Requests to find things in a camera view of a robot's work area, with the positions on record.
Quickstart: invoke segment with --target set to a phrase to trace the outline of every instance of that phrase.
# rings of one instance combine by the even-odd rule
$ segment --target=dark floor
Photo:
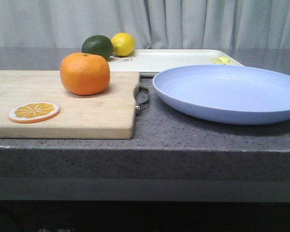
[[[290,203],[0,202],[0,232],[290,232]]]

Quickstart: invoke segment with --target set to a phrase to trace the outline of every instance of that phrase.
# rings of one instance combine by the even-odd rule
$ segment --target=lemon
[[[113,54],[112,41],[104,35],[93,35],[87,38],[82,46],[83,53],[99,55],[108,59]]]
[[[111,39],[114,46],[114,54],[126,57],[131,54],[135,47],[134,38],[128,33],[118,33]]]

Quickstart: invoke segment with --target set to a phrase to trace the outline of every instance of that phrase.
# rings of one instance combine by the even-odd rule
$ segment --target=fake orange slice
[[[9,119],[16,123],[35,123],[55,117],[60,107],[51,102],[33,102],[20,105],[9,112]]]

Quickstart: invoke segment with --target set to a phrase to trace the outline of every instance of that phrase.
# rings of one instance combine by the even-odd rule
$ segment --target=granite countertop
[[[0,48],[0,70],[58,70],[61,60],[76,51]],[[290,50],[222,52],[245,66],[290,75]],[[141,83],[149,89],[150,101],[136,117],[133,139],[0,139],[0,183],[8,185],[25,178],[290,181],[290,120],[265,126],[235,126],[196,119],[164,104],[153,90],[151,78],[141,78]],[[2,186],[0,196],[4,192],[5,198],[14,199]],[[24,193],[30,192],[31,187],[22,189],[22,196],[17,199],[40,199],[38,194]],[[68,199],[82,199],[79,194],[80,191],[78,197],[69,195]]]

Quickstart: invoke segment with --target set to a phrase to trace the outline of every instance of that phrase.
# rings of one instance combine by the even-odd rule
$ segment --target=tray
[[[206,49],[135,49],[130,56],[111,56],[108,62],[112,71],[133,71],[139,72],[140,76],[151,77],[179,66],[213,64],[210,59],[218,57],[228,57],[230,65],[242,66],[221,51]]]

